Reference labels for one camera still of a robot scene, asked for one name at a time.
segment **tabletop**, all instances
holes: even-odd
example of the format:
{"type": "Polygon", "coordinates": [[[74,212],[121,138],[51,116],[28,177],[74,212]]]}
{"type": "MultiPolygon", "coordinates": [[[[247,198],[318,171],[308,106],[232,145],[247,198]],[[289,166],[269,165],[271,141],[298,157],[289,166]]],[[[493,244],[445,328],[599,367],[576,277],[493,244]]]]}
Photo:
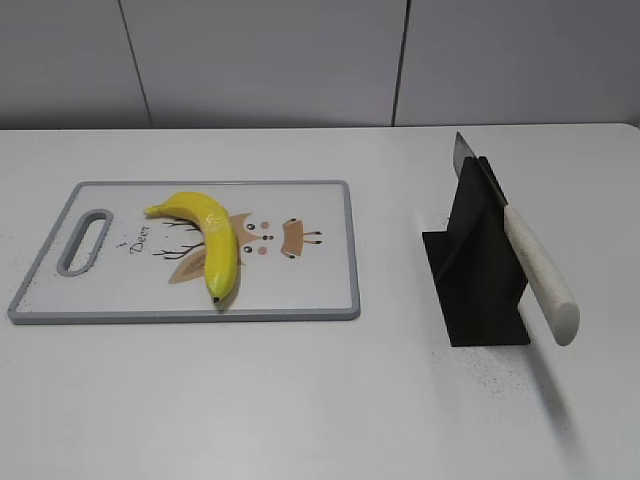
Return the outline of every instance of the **tabletop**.
{"type": "Polygon", "coordinates": [[[0,305],[85,180],[349,183],[349,322],[0,322],[0,478],[539,479],[640,474],[640,131],[620,124],[0,132],[0,305]],[[452,348],[421,232],[460,130],[572,287],[555,344],[452,348]]]}

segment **banana stem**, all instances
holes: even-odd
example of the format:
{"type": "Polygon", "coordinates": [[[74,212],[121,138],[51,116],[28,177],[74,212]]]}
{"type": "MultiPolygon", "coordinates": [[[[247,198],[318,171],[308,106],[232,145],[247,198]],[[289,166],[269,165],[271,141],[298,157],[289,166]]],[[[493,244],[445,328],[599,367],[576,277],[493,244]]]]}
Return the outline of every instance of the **banana stem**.
{"type": "Polygon", "coordinates": [[[145,208],[144,214],[147,217],[160,217],[162,216],[162,207],[163,205],[154,205],[153,207],[145,208]]]}

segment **banana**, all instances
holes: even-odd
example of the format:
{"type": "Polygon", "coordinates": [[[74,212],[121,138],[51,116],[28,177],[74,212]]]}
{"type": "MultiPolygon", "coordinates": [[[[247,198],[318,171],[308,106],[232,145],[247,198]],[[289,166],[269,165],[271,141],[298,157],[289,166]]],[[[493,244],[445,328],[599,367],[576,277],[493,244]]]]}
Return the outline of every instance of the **banana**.
{"type": "Polygon", "coordinates": [[[144,213],[148,217],[182,218],[198,225],[204,235],[207,289],[214,303],[229,295],[238,274],[238,241],[222,205],[204,193],[180,192],[144,213]]]}

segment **cutting board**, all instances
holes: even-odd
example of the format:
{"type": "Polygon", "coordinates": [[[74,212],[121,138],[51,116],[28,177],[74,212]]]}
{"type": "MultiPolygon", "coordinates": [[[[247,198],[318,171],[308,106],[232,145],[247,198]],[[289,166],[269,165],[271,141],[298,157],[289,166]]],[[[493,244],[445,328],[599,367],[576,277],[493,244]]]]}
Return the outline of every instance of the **cutting board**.
{"type": "Polygon", "coordinates": [[[344,182],[84,182],[8,313],[17,324],[68,324],[350,320],[359,311],[344,182]],[[236,229],[239,281],[222,302],[205,287],[195,226],[143,214],[180,191],[214,197],[236,229]]]}

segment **knife handle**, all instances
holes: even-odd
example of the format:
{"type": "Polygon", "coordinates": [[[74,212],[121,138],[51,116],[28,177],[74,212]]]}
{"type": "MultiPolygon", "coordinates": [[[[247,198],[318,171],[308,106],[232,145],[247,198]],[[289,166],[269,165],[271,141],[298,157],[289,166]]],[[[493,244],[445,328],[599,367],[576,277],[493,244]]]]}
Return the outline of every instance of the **knife handle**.
{"type": "Polygon", "coordinates": [[[567,282],[524,219],[504,207],[504,231],[558,345],[569,345],[580,325],[580,310],[567,282]]]}

